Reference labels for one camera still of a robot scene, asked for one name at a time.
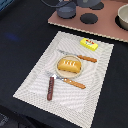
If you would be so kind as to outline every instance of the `knife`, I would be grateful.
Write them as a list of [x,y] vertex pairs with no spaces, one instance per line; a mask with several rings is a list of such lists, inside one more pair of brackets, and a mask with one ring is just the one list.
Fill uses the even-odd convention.
[[56,74],[53,74],[53,73],[51,73],[49,71],[46,71],[46,73],[47,73],[48,76],[52,76],[54,79],[62,80],[63,82],[66,82],[68,84],[74,85],[74,86],[79,87],[81,89],[86,88],[85,85],[83,85],[81,83],[75,82],[75,81],[67,79],[67,78],[61,78],[61,77],[57,76]]
[[74,56],[77,56],[78,58],[83,59],[83,60],[91,61],[91,62],[94,62],[94,63],[97,62],[97,59],[94,59],[94,58],[90,58],[90,57],[82,56],[82,55],[76,55],[76,54],[65,52],[65,51],[62,51],[62,50],[59,50],[59,49],[57,49],[57,50],[60,53],[63,53],[65,55],[74,55]]

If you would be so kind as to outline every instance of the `white dish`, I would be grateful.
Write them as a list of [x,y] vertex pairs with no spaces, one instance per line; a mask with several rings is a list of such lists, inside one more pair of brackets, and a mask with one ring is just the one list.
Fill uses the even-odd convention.
[[[59,70],[57,67],[58,67],[58,63],[59,63],[59,61],[61,59],[80,61],[81,62],[81,70],[80,70],[80,72],[79,73],[73,73],[73,72]],[[78,77],[82,73],[83,65],[82,65],[81,59],[79,59],[78,57],[73,56],[73,55],[66,55],[66,56],[63,56],[63,57],[59,58],[59,60],[56,62],[55,68],[56,68],[57,74],[59,76],[61,76],[62,78],[75,78],[75,77]]]

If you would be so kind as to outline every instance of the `bread roll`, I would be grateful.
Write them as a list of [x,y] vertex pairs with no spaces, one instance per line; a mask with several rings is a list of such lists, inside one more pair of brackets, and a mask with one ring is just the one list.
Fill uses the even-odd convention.
[[81,62],[80,61],[73,61],[73,60],[66,60],[61,59],[58,63],[58,69],[79,73],[81,69]]

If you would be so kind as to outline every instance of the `woven placemat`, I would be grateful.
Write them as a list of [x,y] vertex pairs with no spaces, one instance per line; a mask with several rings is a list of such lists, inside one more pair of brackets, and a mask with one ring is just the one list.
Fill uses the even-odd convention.
[[[99,45],[93,52],[79,44],[83,38],[59,31],[13,97],[60,116],[82,128],[90,128],[114,45],[90,39]],[[55,73],[54,62],[63,56],[57,52],[58,48],[90,56],[98,61],[94,64],[84,60],[82,75],[73,79],[85,84],[86,89],[82,90],[56,80],[53,100],[47,101],[49,77],[44,72],[49,70]]]

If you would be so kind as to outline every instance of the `dark tabletop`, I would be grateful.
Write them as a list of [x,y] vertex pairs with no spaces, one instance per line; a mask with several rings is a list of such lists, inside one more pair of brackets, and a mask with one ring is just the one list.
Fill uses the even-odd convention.
[[[56,5],[58,0],[47,3]],[[48,18],[54,11],[40,0],[15,0],[0,12],[0,105],[54,128],[80,128],[13,98],[54,36],[62,31],[114,44],[91,128],[128,128],[128,44],[50,25]]]

